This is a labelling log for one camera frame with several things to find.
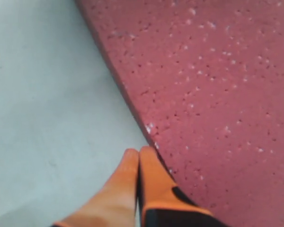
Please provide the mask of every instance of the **red rubber mat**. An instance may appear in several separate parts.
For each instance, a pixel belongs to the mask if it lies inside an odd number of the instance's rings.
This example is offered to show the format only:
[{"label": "red rubber mat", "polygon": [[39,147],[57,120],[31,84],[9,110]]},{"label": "red rubber mat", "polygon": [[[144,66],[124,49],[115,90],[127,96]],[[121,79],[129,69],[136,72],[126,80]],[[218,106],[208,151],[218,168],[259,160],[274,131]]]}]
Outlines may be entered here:
[{"label": "red rubber mat", "polygon": [[77,0],[146,138],[194,201],[284,226],[284,0]]}]

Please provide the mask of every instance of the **floor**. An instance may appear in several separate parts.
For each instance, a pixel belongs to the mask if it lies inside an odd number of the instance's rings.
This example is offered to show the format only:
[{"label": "floor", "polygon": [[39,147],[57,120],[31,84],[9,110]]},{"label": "floor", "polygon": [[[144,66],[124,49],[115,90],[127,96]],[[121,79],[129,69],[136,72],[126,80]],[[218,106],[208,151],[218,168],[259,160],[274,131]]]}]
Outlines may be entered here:
[{"label": "floor", "polygon": [[146,143],[73,0],[0,0],[0,227],[44,227]]}]

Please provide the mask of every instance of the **speckled red surface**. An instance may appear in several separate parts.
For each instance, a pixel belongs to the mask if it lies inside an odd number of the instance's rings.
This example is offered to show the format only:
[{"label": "speckled red surface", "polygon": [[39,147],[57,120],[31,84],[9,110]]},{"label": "speckled red surface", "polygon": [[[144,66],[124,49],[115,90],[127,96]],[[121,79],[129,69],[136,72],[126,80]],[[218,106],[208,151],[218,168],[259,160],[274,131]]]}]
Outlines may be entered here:
[{"label": "speckled red surface", "polygon": [[284,0],[77,0],[182,189],[238,227],[284,226]]}]

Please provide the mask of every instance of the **gray concrete floor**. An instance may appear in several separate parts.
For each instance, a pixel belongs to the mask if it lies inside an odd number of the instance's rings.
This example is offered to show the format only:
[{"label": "gray concrete floor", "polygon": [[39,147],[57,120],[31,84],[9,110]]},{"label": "gray concrete floor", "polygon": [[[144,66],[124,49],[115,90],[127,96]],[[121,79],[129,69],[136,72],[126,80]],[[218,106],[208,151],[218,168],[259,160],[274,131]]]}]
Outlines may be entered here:
[{"label": "gray concrete floor", "polygon": [[0,227],[63,218],[145,143],[73,0],[0,0]]}]

